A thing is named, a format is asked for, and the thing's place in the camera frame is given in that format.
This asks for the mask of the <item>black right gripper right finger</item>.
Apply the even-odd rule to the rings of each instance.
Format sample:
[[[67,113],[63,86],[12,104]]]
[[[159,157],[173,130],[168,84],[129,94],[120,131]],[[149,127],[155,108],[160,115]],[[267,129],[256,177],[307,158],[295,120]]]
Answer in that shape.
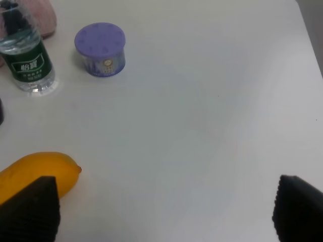
[[[322,192],[298,176],[280,176],[272,221],[279,241],[322,241]]]

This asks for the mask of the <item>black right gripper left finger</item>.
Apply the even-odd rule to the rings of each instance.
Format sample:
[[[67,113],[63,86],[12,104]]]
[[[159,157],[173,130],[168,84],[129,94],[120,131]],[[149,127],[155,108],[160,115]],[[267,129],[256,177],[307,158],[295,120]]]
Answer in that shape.
[[[1,241],[55,241],[60,220],[56,178],[41,176],[1,204]]]

